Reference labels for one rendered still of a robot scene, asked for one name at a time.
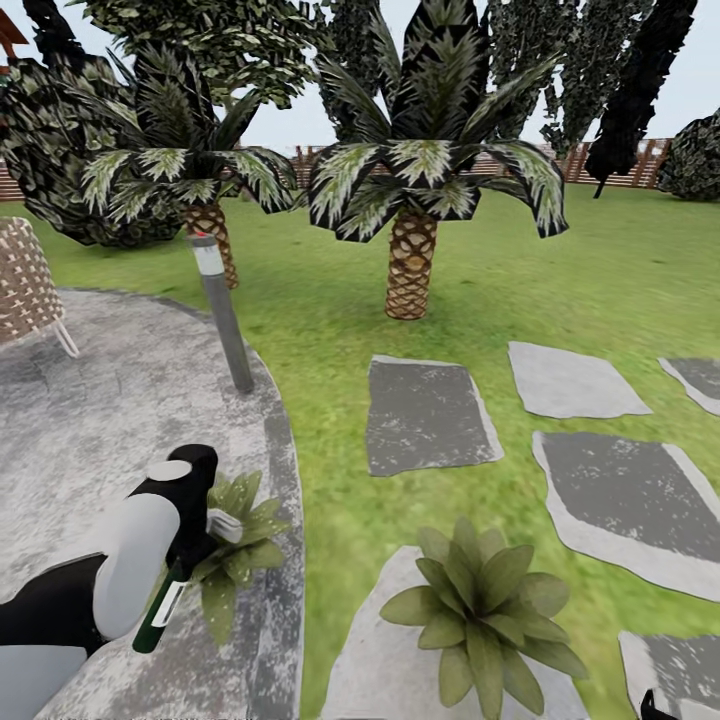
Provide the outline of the insectifuge atomizer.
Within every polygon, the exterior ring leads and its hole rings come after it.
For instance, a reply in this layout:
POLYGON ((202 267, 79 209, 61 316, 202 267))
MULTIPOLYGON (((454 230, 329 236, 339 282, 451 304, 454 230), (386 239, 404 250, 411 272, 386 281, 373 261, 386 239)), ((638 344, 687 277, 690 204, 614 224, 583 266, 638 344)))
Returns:
POLYGON ((183 581, 180 558, 172 567, 166 568, 163 575, 160 590, 148 604, 143 624, 132 643, 133 651, 137 653, 145 654, 155 650, 179 599, 184 595, 187 582, 183 581))

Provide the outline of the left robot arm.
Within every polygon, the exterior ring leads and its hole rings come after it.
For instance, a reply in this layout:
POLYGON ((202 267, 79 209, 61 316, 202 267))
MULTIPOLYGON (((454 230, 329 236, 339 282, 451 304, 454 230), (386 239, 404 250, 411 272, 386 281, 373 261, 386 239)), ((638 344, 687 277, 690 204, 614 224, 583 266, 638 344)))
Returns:
POLYGON ((177 447, 0 605, 0 720, 33 720, 99 647, 127 635, 164 563, 180 558, 187 582, 217 551, 212 534, 239 543, 241 521, 206 509, 217 464, 213 447, 177 447))

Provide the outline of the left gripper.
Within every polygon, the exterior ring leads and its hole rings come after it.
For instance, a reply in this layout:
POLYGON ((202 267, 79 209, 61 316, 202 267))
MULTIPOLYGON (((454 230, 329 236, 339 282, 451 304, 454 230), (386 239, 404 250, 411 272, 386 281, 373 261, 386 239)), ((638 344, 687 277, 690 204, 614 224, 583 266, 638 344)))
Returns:
POLYGON ((177 558, 180 558, 183 581, 189 581, 195 565, 217 551, 217 539, 205 532, 206 526, 206 510, 196 517, 186 518, 181 523, 170 550, 167 551, 166 568, 172 567, 177 558))

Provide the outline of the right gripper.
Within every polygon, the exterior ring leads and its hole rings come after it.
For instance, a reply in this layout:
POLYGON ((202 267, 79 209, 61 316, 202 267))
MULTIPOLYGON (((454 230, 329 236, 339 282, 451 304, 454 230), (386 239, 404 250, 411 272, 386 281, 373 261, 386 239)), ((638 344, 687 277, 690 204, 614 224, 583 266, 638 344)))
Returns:
POLYGON ((647 689, 641 703, 641 720, 678 720, 655 708, 654 694, 652 689, 647 689))

